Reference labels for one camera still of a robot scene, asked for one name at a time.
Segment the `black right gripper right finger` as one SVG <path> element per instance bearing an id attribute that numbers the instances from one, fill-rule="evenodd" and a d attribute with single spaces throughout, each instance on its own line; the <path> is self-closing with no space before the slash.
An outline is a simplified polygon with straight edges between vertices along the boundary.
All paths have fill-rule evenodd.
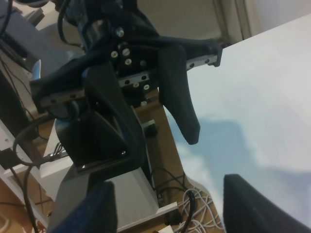
<path id="1" fill-rule="evenodd" d="M 224 177 L 223 225 L 227 233 L 309 233 L 238 174 Z"/>

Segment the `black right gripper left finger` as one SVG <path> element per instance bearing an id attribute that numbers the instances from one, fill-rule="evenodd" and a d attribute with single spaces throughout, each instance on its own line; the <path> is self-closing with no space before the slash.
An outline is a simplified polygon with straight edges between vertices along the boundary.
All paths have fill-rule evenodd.
<path id="1" fill-rule="evenodd" d="M 50 233 L 115 233 L 117 232 L 115 188 L 103 182 L 69 212 L 59 223 L 48 227 Z"/>

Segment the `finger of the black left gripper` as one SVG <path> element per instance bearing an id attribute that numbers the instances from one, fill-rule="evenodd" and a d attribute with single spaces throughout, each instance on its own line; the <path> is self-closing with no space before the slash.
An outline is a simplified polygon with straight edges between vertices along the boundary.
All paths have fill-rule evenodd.
<path id="1" fill-rule="evenodd" d="M 127 104 L 112 65 L 89 67 L 83 78 L 93 122 L 92 136 L 104 180 L 140 167 L 140 123 Z"/>

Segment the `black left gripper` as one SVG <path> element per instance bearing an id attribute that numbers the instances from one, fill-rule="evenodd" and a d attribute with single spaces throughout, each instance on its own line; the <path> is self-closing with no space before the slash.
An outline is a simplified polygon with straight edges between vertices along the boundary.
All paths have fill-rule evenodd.
<path id="1" fill-rule="evenodd" d="M 159 100 L 175 119 L 190 145 L 199 140 L 200 124 L 192 105 L 187 71 L 204 64 L 218 67 L 222 49 L 214 39 L 160 36 L 134 0 L 65 0 L 57 4 L 57 29 L 65 40 L 63 21 L 78 29 L 85 55 L 54 73 L 31 81 L 39 112 L 67 101 L 67 93 L 82 87 L 81 75 L 91 66 L 110 61 L 121 84 L 149 75 L 159 88 Z"/>

